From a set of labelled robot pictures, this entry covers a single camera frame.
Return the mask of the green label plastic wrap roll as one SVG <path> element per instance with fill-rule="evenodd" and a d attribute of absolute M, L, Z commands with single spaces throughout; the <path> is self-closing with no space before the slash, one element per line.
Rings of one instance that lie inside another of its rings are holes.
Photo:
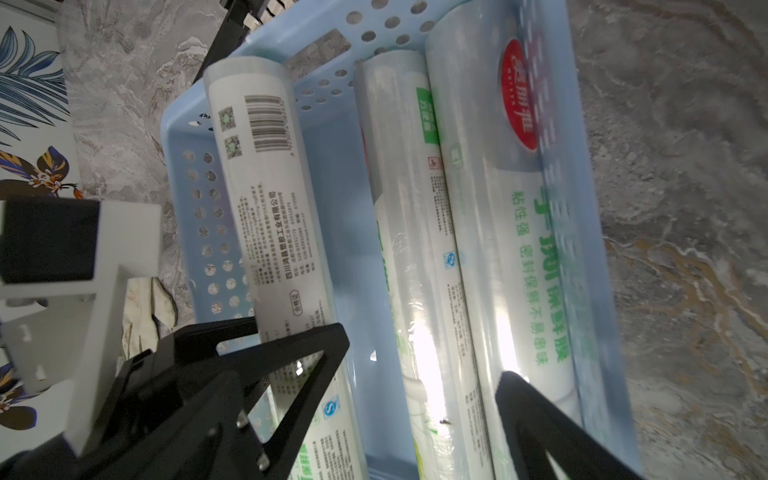
<path fill-rule="evenodd" d="M 355 93 L 418 473 L 494 475 L 423 56 L 397 50 L 356 72 Z"/>

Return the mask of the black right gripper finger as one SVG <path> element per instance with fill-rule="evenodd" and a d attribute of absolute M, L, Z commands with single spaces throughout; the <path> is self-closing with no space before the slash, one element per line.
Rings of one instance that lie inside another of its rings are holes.
<path fill-rule="evenodd" d="M 641 478 L 517 373 L 502 373 L 495 402 L 519 479 L 555 479 L 555 466 L 570 479 Z"/>

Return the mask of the barcode label plastic wrap roll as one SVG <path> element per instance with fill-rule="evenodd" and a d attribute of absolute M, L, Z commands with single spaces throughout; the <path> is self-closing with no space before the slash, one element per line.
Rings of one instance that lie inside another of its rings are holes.
<path fill-rule="evenodd" d="M 290 73 L 259 57 L 204 73 L 223 178 L 262 342 L 337 323 Z M 282 420 L 320 353 L 270 374 Z M 289 479 L 370 479 L 344 361 L 312 414 Z"/>

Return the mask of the red label plastic wrap roll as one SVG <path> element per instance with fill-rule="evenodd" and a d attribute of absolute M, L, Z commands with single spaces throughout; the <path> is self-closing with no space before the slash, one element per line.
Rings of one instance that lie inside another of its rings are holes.
<path fill-rule="evenodd" d="M 581 417 L 556 236 L 514 5 L 468 1 L 426 41 L 458 257 L 499 479 L 515 477 L 495 393 L 519 374 Z"/>

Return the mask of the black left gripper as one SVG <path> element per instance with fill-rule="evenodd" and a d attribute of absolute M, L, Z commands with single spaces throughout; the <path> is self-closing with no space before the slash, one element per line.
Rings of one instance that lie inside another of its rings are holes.
<path fill-rule="evenodd" d="M 81 454 L 63 436 L 15 455 L 4 479 L 349 479 L 351 434 L 335 381 L 349 348 L 330 324 L 218 355 L 254 317 L 192 324 L 120 373 Z M 263 441 L 248 412 L 272 391 Z"/>

